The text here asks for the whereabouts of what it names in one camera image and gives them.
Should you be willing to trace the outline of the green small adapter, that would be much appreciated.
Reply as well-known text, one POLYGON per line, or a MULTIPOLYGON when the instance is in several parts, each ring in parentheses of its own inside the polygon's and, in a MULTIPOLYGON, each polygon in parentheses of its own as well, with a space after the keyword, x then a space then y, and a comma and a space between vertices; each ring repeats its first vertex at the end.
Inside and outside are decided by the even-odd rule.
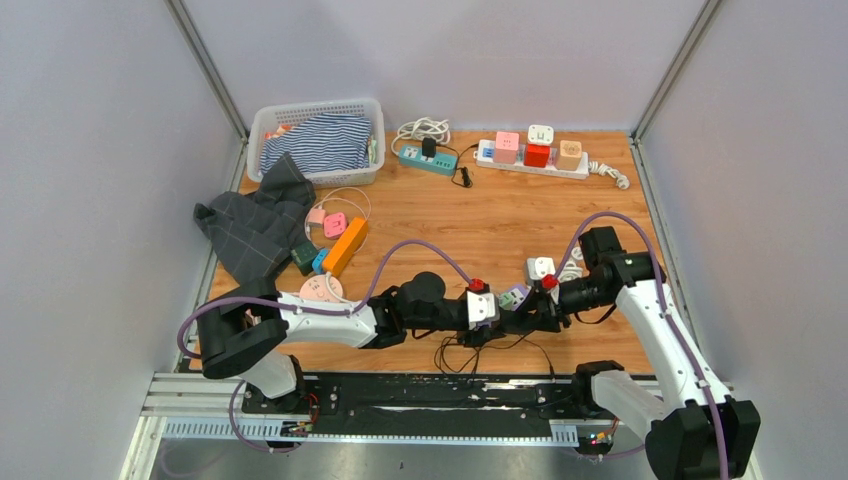
POLYGON ((514 291, 504 292, 499 296, 499 306, 505 310, 513 310, 521 301, 522 296, 514 291))

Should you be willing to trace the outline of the orange power strip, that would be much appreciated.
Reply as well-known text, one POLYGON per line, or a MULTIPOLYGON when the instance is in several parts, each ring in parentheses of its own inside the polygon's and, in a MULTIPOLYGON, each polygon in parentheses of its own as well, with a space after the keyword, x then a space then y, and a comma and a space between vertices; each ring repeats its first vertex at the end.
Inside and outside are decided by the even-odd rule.
POLYGON ((368 232, 367 220, 362 217, 355 217, 322 260, 323 271, 339 277, 353 255, 365 242, 368 232))

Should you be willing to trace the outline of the round pink power strip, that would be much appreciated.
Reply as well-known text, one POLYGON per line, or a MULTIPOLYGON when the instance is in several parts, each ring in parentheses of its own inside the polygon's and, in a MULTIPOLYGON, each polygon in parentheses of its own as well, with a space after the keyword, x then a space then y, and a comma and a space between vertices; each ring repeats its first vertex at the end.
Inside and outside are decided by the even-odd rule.
POLYGON ((316 302, 341 303, 345 301, 341 282, 332 275, 315 275, 300 287, 299 297, 316 302))

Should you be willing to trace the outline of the pink cube adapter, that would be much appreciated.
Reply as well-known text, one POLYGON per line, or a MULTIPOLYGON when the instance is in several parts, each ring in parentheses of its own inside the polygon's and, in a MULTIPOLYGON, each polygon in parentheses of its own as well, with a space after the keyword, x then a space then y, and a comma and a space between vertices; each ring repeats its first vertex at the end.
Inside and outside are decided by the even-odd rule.
POLYGON ((327 214, 323 219, 322 230, 326 239, 340 238, 349 226, 348 217, 343 212, 327 214))

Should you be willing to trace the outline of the blue cube socket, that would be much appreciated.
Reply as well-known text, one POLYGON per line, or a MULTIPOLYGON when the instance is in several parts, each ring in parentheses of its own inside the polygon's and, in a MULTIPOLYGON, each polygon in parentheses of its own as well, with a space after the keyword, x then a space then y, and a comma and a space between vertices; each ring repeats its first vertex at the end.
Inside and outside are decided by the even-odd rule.
POLYGON ((327 248, 322 248, 317 252, 316 256, 313 258, 311 266, 315 274, 323 275, 325 273, 323 261, 327 257, 328 253, 329 250, 327 248))

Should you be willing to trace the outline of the dark green cube socket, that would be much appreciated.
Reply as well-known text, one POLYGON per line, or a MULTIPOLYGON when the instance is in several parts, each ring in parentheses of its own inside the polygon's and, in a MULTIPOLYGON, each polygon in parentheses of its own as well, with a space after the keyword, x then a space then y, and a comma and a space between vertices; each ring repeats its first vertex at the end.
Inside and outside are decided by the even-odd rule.
POLYGON ((314 272, 313 262, 318 253, 319 250, 311 241, 297 244, 290 250, 292 263, 302 276, 308 276, 314 272))

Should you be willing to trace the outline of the light pink usb charger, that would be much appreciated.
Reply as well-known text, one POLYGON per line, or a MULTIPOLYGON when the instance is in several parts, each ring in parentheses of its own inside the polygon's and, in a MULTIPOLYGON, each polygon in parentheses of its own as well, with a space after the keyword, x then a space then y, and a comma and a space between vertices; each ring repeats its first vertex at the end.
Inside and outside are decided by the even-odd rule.
POLYGON ((312 208, 306 216, 306 224, 310 228, 322 228, 327 212, 323 208, 312 208))

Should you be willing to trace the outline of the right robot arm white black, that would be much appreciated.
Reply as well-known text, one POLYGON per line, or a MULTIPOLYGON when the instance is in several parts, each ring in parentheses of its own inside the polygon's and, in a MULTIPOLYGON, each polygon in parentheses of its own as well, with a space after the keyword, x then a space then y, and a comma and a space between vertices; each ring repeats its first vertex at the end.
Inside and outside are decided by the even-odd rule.
POLYGON ((658 479, 739 479, 748 469, 761 417, 714 374, 682 323, 652 250, 629 253, 611 227, 577 238, 586 276, 536 280, 513 308, 522 333, 561 326, 611 306, 636 333, 660 387, 654 395, 612 361, 577 367, 571 403, 584 417, 607 412, 641 440, 658 479))

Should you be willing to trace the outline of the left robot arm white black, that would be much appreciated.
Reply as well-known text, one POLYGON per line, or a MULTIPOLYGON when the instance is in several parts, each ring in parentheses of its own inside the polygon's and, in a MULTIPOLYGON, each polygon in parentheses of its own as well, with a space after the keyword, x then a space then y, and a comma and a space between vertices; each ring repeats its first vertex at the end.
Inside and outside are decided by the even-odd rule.
POLYGON ((471 347, 518 330, 520 317, 502 308, 487 284, 475 280, 457 299, 433 272, 362 303, 320 302, 256 280, 208 302, 196 318, 204 377, 240 377, 283 413, 298 411, 306 386, 298 361, 277 352, 283 343, 335 343, 385 349, 413 331, 454 331, 471 347))

